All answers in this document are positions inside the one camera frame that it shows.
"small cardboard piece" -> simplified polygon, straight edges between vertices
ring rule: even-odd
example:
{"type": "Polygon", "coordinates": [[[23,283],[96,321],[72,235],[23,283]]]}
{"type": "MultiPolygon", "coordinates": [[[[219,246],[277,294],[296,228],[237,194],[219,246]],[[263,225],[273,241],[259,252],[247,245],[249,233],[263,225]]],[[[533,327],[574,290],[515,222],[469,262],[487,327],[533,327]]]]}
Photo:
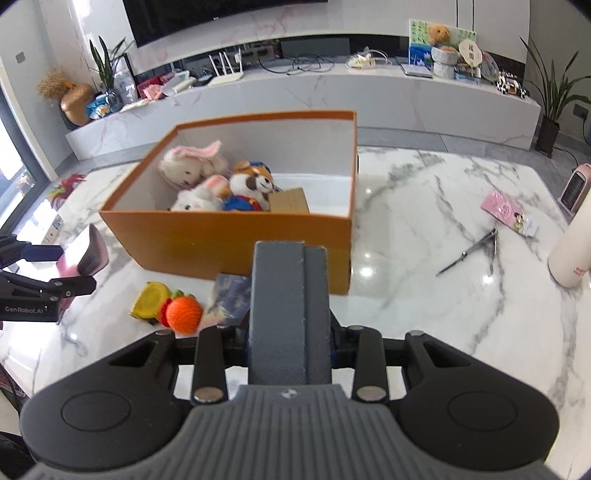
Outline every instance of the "small cardboard piece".
{"type": "Polygon", "coordinates": [[[269,204],[272,212],[310,213],[303,188],[271,193],[269,204]]]}

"knitted orange fruit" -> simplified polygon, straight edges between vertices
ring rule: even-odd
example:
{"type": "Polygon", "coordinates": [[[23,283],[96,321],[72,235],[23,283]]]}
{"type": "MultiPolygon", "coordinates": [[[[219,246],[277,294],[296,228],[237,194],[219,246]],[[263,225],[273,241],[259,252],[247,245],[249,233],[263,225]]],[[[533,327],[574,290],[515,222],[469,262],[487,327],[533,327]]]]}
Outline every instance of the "knitted orange fruit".
{"type": "Polygon", "coordinates": [[[166,321],[178,333],[195,333],[201,321],[203,309],[193,297],[178,297],[166,308],[166,321]]]}

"toy figure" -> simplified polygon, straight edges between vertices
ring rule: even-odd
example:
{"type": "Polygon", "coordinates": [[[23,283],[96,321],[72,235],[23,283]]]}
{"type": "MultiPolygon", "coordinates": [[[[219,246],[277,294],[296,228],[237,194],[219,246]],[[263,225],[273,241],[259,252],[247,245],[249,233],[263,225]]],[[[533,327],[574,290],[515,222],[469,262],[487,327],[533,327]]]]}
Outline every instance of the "toy figure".
{"type": "Polygon", "coordinates": [[[273,176],[262,162],[243,161],[233,168],[228,190],[222,193],[225,210],[269,210],[269,194],[275,190],[273,176]]]}
{"type": "Polygon", "coordinates": [[[158,169],[177,190],[190,190],[214,174],[228,170],[228,161],[219,153],[222,142],[205,148],[175,147],[160,161],[158,169]]]}

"snack bag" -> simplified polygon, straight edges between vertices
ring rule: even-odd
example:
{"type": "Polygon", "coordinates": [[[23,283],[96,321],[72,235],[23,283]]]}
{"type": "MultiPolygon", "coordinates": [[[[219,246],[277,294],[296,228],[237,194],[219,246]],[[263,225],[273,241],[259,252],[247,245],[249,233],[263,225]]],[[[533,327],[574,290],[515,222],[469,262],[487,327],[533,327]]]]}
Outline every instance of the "snack bag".
{"type": "Polygon", "coordinates": [[[498,190],[492,190],[480,206],[497,220],[523,236],[534,236],[538,226],[530,218],[526,218],[519,205],[504,197],[498,190]]]}
{"type": "Polygon", "coordinates": [[[201,317],[198,332],[218,325],[238,325],[251,306],[251,278],[220,273],[201,317]]]}

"red toy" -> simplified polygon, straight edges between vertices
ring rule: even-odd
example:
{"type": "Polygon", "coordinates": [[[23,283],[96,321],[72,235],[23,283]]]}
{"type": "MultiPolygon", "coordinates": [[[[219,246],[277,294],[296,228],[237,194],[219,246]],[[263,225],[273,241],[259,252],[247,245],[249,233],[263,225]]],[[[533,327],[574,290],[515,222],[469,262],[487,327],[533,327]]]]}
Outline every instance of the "red toy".
{"type": "Polygon", "coordinates": [[[47,195],[47,200],[51,203],[51,208],[59,210],[74,189],[85,180],[86,176],[79,173],[74,173],[68,178],[60,180],[59,184],[53,187],[49,195],[47,195]]]}
{"type": "Polygon", "coordinates": [[[177,291],[160,308],[159,321],[175,332],[192,335],[197,331],[202,315],[203,309],[195,297],[185,297],[181,291],[177,291]]]}

